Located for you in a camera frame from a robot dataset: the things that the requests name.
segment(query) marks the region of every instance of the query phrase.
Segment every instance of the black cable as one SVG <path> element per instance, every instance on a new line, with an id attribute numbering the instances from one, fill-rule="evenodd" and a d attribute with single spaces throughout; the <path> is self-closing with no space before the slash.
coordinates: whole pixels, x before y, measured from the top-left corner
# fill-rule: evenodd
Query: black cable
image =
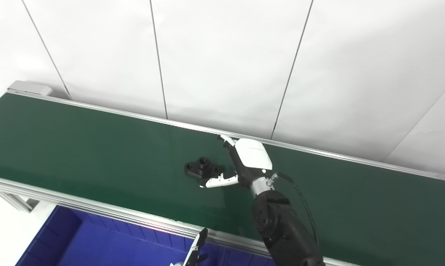
<path id="1" fill-rule="evenodd" d="M 295 187 L 296 191 L 298 192 L 298 195 L 302 199 L 303 205 L 305 206 L 305 210 L 306 210 L 306 213 L 308 214 L 308 218 L 310 219 L 310 224 L 311 224 L 312 229 L 313 229 L 314 240 L 316 241 L 316 244 L 319 245 L 319 241 L 317 240 L 316 227 L 314 226 L 313 217 L 311 215 L 311 212 L 310 212 L 310 209 L 309 209 L 308 205 L 306 204 L 305 197 L 303 197 L 302 192 L 300 191 L 300 189 L 298 188 L 298 186 L 295 184 L 295 182 L 292 180 L 291 177 L 289 177 L 288 175 L 285 175 L 284 173 L 280 173 L 280 172 L 277 172 L 277 175 L 279 177 L 287 180 L 288 182 L 290 182 Z"/>

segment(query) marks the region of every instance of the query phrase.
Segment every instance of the green conveyor belt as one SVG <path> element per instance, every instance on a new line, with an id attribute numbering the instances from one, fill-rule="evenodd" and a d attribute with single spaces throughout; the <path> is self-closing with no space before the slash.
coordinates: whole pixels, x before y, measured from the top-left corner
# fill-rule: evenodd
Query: green conveyor belt
<path id="1" fill-rule="evenodd" d="M 445 181 L 265 145 L 304 193 L 325 256 L 363 266 L 445 265 Z M 202 189 L 200 156 L 231 167 L 216 135 L 6 93 L 0 178 L 259 239 L 252 196 Z M 286 194 L 308 225 L 295 189 Z"/>

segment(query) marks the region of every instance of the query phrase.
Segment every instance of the black joint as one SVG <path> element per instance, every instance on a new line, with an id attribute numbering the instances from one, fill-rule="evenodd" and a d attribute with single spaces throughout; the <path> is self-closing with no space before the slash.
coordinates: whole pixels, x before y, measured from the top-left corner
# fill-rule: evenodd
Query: black joint
<path id="1" fill-rule="evenodd" d="M 194 162 L 185 164 L 185 173 L 199 178 L 209 178 L 222 173 L 222 167 L 211 162 L 206 157 L 201 157 Z"/>

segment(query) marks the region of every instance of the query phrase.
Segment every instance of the panel seam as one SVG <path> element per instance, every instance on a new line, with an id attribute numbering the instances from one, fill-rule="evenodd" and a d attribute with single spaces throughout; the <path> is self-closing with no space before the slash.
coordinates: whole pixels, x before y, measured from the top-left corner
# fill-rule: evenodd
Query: panel seam
<path id="1" fill-rule="evenodd" d="M 427 111 L 418 119 L 418 121 L 410 128 L 410 130 L 403 136 L 403 138 L 395 145 L 395 147 L 392 149 L 392 151 L 382 160 L 382 162 L 385 162 L 387 158 L 397 149 L 397 147 L 405 140 L 405 138 L 413 131 L 413 129 L 420 123 L 420 121 L 429 113 L 431 108 L 436 105 L 436 103 L 439 101 L 439 99 L 444 96 L 445 90 L 442 92 L 442 94 L 434 101 L 434 103 L 427 109 Z"/>
<path id="2" fill-rule="evenodd" d="M 65 91 L 67 92 L 68 96 L 70 97 L 70 100 L 73 100 L 73 98 L 72 98 L 72 96 L 70 94 L 70 91 L 68 90 L 67 85 L 65 84 L 65 82 L 64 82 L 64 80 L 62 78 L 62 75 L 60 74 L 60 71 L 58 71 L 58 68 L 57 68 L 57 65 L 55 64 L 55 61 L 53 60 L 52 55 L 50 54 L 50 51 L 48 50 L 47 46 L 45 45 L 45 41 L 42 38 L 42 35 L 40 35 L 40 32 L 38 31 L 38 27 L 35 24 L 35 21 L 33 20 L 32 15 L 30 14 L 30 12 L 29 12 L 29 10 L 27 8 L 27 5 L 25 4 L 25 1 L 24 0 L 21 0 L 21 1 L 22 1 L 22 4 L 25 7 L 25 10 L 27 11 L 28 17 L 30 18 L 32 24 L 34 25 L 35 30 L 37 31 L 38 37 L 40 38 L 40 40 L 42 41 L 43 46 L 45 47 L 45 51 L 47 51 L 48 57 L 50 57 L 50 60 L 52 61 L 52 64 L 55 67 L 55 70 L 57 71 L 58 77 L 60 77 L 60 80 L 62 81 L 63 87 L 65 88 Z"/>
<path id="3" fill-rule="evenodd" d="M 298 51 L 300 50 L 300 45 L 302 44 L 303 35 L 305 34 L 306 25 L 308 23 L 308 19 L 310 17 L 311 9 L 313 6 L 314 0 L 310 3 L 310 8 L 308 9 L 308 13 L 306 14 L 305 25 L 303 25 L 302 35 L 300 36 L 300 41 L 298 42 L 298 47 L 296 48 L 295 58 L 293 59 L 292 68 L 290 69 L 290 74 L 288 74 L 288 80 L 285 85 L 285 90 L 283 91 L 282 101 L 280 102 L 280 107 L 278 108 L 277 117 L 275 118 L 274 128 L 272 130 L 272 134 L 270 135 L 270 140 L 274 137 L 275 128 L 277 127 L 278 117 L 280 116 L 280 111 L 282 111 L 283 101 L 285 100 L 286 91 L 288 89 L 288 84 L 290 83 L 290 78 L 292 77 L 293 68 L 295 66 L 296 58 L 298 56 Z"/>
<path id="4" fill-rule="evenodd" d="M 158 42 L 157 42 L 157 31 L 155 30 L 155 20 L 153 19 L 152 0 L 149 0 L 149 2 L 150 2 L 150 13 L 152 14 L 153 35 L 155 37 L 155 48 L 157 50 L 157 61 L 159 63 L 160 84 L 162 86 L 163 106 L 165 107 L 165 118 L 168 119 L 167 101 L 165 100 L 165 89 L 163 89 L 162 66 L 160 65 L 159 45 L 158 45 Z"/>

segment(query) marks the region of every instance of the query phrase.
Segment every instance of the metal bracket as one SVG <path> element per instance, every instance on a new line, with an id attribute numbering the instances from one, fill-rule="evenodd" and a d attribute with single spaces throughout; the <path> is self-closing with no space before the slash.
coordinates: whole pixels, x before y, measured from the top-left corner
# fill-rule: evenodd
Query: metal bracket
<path id="1" fill-rule="evenodd" d="M 16 208 L 18 211 L 30 213 L 37 205 L 38 201 L 28 200 L 25 201 L 21 197 L 15 194 L 3 192 L 0 190 L 0 197 L 7 203 L 11 204 L 12 207 Z"/>
<path id="2" fill-rule="evenodd" d="M 28 82 L 28 81 L 14 81 L 8 89 L 15 89 L 17 91 L 26 91 L 38 95 L 49 96 L 53 90 L 49 86 Z"/>

